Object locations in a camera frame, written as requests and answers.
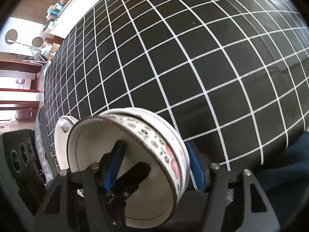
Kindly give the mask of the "grey sofa with cover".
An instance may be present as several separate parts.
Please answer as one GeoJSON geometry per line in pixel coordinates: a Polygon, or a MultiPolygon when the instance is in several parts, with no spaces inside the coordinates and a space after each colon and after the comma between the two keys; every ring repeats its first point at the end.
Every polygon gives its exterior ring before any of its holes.
{"type": "Polygon", "coordinates": [[[45,176],[45,181],[48,183],[58,174],[58,169],[55,153],[53,152],[49,142],[44,107],[41,107],[36,116],[34,132],[35,146],[39,163],[45,176]]]}

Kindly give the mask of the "cream white bowl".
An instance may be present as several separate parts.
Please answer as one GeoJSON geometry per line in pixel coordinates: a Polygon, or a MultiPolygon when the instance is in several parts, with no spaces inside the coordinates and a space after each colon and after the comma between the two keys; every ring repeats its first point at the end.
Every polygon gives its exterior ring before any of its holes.
{"type": "Polygon", "coordinates": [[[179,163],[182,176],[181,190],[182,193],[184,193],[190,179],[190,158],[187,148],[178,132],[161,116],[147,109],[138,107],[114,108],[100,113],[99,116],[107,114],[135,116],[147,122],[151,127],[153,127],[161,134],[161,136],[166,140],[166,142],[173,150],[179,163]]]}

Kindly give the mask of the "patterned rim ceramic bowl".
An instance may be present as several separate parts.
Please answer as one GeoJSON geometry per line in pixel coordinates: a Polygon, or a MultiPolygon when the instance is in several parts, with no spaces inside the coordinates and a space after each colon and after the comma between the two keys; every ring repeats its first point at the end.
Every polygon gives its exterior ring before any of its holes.
{"type": "Polygon", "coordinates": [[[126,224],[132,228],[154,228],[174,214],[182,196],[182,176],[175,154],[161,134],[135,116],[107,114],[77,122],[67,141],[72,172],[85,170],[112,151],[117,140],[126,150],[117,179],[139,162],[150,165],[148,177],[126,200],[126,224]]]}

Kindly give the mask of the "white plate bear cartoon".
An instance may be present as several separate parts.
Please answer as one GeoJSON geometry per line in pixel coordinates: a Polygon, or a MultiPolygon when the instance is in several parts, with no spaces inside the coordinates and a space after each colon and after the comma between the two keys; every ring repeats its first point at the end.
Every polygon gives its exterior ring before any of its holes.
{"type": "Polygon", "coordinates": [[[78,120],[75,117],[63,115],[56,123],[54,130],[54,147],[58,165],[61,170],[69,167],[66,145],[70,131],[77,122],[78,120]]]}

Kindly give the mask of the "black white grid tablecloth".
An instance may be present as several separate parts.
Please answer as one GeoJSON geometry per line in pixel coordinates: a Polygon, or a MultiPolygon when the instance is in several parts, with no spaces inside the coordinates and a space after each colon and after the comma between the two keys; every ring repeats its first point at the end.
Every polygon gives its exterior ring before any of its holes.
{"type": "Polygon", "coordinates": [[[257,167],[265,189],[308,182],[308,23],[290,0],[96,0],[45,77],[55,125],[140,107],[202,163],[257,167]]]}

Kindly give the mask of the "white tufted TV cabinet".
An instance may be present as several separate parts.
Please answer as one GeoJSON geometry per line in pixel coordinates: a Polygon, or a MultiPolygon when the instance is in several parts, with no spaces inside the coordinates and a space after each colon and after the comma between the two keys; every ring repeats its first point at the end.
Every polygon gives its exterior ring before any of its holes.
{"type": "Polygon", "coordinates": [[[72,28],[100,0],[69,0],[57,19],[46,25],[45,33],[65,39],[72,28]]]}

